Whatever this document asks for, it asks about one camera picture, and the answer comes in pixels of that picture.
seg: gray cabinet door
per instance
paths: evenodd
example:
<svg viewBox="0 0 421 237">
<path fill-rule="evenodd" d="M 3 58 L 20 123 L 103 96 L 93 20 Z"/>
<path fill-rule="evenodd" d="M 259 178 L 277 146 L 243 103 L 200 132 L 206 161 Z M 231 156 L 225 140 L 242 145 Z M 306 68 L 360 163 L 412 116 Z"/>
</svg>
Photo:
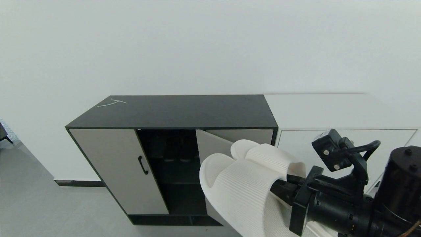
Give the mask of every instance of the gray cabinet door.
<svg viewBox="0 0 421 237">
<path fill-rule="evenodd" d="M 208 156 L 214 153 L 222 153 L 231 157 L 232 142 L 223 138 L 210 134 L 202 130 L 196 130 L 197 146 L 199 148 L 199 159 L 202 163 Z M 208 215 L 221 223 L 223 226 L 231 227 L 228 222 L 219 215 L 219 213 L 212 207 L 208 199 L 206 199 L 206 210 Z"/>
<path fill-rule="evenodd" d="M 270 144 L 273 135 L 273 129 L 210 129 L 206 131 L 231 142 L 247 139 L 259 144 Z"/>
<path fill-rule="evenodd" d="M 135 130 L 71 129 L 70 133 L 127 214 L 168 214 Z"/>
</svg>

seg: shoe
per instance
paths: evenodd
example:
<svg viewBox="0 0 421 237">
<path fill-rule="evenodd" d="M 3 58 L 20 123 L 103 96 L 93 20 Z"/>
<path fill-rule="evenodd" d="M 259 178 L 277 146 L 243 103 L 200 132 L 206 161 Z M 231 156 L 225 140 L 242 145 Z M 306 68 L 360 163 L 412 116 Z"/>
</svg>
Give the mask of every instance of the shoe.
<svg viewBox="0 0 421 237">
<path fill-rule="evenodd" d="M 166 146 L 164 150 L 164 161 L 173 162 L 178 157 L 181 147 L 181 138 L 174 136 L 169 137 L 166 140 Z"/>
<path fill-rule="evenodd" d="M 189 162 L 197 155 L 197 153 L 198 149 L 196 138 L 193 136 L 185 136 L 180 150 L 180 161 Z"/>
</svg>

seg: black handle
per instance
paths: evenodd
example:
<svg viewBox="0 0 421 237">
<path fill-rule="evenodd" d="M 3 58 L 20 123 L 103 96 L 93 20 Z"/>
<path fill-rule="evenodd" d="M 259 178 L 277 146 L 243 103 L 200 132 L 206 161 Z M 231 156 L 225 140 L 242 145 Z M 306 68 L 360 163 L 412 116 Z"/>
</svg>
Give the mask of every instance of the black handle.
<svg viewBox="0 0 421 237">
<path fill-rule="evenodd" d="M 140 166 L 142 166 L 143 173 L 146 175 L 149 174 L 149 171 L 145 170 L 145 167 L 143 167 L 142 156 L 139 156 L 138 160 L 139 160 Z"/>
</svg>

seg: cabinet door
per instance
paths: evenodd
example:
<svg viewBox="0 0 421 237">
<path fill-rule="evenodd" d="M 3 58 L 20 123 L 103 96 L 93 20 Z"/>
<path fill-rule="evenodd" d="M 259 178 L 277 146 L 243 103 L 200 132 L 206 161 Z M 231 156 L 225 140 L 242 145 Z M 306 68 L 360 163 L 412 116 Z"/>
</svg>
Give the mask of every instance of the cabinet door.
<svg viewBox="0 0 421 237">
<path fill-rule="evenodd" d="M 168 214 L 134 130 L 71 129 L 70 132 L 127 214 Z M 148 174 L 143 172 L 140 162 Z"/>
<path fill-rule="evenodd" d="M 200 163 L 214 153 L 222 153 L 231 157 L 232 142 L 202 130 L 196 130 L 196 137 L 197 146 L 199 148 Z M 220 216 L 219 213 L 212 207 L 208 199 L 205 198 L 205 201 L 208 215 L 217 222 L 221 223 L 223 226 L 231 227 L 228 222 L 226 222 L 224 218 L 222 218 L 222 216 Z"/>
<path fill-rule="evenodd" d="M 231 142 L 247 139 L 259 144 L 271 144 L 273 135 L 273 129 L 212 129 L 206 131 Z"/>
<path fill-rule="evenodd" d="M 306 164 L 307 174 L 313 165 L 324 168 L 323 175 L 340 178 L 351 173 L 353 166 L 331 172 L 321 158 L 314 151 L 312 141 L 324 131 L 282 131 L 278 147 L 291 153 Z M 405 146 L 415 130 L 338 130 L 342 137 L 354 141 L 355 146 L 365 145 L 374 140 L 381 141 L 381 145 L 367 161 L 368 184 L 364 191 L 367 193 L 382 175 L 390 152 L 398 147 Z"/>
</svg>

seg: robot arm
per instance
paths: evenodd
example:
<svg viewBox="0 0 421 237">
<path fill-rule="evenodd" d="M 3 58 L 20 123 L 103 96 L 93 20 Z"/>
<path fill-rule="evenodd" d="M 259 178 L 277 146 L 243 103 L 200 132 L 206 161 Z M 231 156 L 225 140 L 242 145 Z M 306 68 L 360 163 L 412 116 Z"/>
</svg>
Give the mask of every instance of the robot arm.
<svg viewBox="0 0 421 237">
<path fill-rule="evenodd" d="M 380 188 L 372 198 L 364 194 L 367 160 L 379 141 L 354 147 L 331 129 L 312 143 L 330 171 L 354 165 L 351 174 L 334 179 L 313 166 L 306 178 L 288 175 L 271 192 L 292 206 L 289 229 L 301 236 L 308 221 L 337 231 L 338 237 L 421 236 L 421 147 L 392 151 Z"/>
</svg>

